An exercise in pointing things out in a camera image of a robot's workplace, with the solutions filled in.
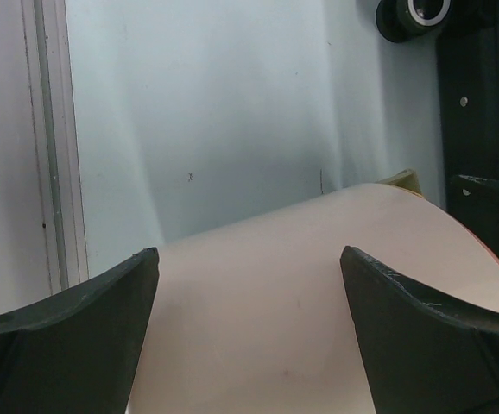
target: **white panel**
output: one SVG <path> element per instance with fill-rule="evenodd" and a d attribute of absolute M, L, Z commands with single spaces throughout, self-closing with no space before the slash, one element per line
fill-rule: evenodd
<path fill-rule="evenodd" d="M 50 294 L 29 88 L 21 2 L 0 1 L 0 313 Z"/>
<path fill-rule="evenodd" d="M 433 40 L 389 45 L 375 4 L 66 4 L 91 275 L 406 167 L 441 200 Z"/>

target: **silver ring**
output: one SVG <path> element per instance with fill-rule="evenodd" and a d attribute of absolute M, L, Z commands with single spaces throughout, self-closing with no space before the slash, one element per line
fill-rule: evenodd
<path fill-rule="evenodd" d="M 447 16 L 447 13 L 449 13 L 449 6 L 451 5 L 451 0 L 443 0 L 443 5 L 441 6 L 441 10 L 439 11 L 438 15 L 435 16 L 433 19 L 424 19 L 418 15 L 416 10 L 414 9 L 414 0 L 407 0 L 407 5 L 408 5 L 408 11 L 411 14 L 411 17 L 413 17 L 413 20 L 421 26 L 426 26 L 426 27 L 431 27 L 435 26 L 436 24 L 440 23 L 445 17 Z"/>

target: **metal ring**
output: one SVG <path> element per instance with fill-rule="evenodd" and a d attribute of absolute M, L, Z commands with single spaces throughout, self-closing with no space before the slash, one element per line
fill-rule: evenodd
<path fill-rule="evenodd" d="M 438 15 L 433 19 L 424 19 L 418 15 L 416 10 L 414 9 L 414 0 L 407 0 L 408 11 L 413 17 L 413 20 L 417 22 L 421 26 L 431 27 L 439 24 L 445 17 L 447 13 L 449 13 L 449 6 L 451 5 L 451 0 L 443 0 L 443 5 L 441 6 L 441 10 Z"/>

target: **gray wall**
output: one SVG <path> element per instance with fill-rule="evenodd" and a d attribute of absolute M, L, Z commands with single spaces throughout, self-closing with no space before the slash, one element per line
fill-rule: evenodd
<path fill-rule="evenodd" d="M 0 313 L 50 294 L 21 2 L 0 1 Z"/>
<path fill-rule="evenodd" d="M 92 276 L 406 167 L 441 202 L 433 39 L 388 44 L 376 1 L 66 4 Z"/>

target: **white wall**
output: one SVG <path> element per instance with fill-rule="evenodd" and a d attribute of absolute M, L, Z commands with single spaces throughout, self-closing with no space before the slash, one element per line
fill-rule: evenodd
<path fill-rule="evenodd" d="M 442 199 L 433 40 L 382 40 L 376 1 L 66 4 L 92 276 L 406 167 Z"/>
<path fill-rule="evenodd" d="M 21 2 L 0 1 L 0 313 L 50 294 Z"/>

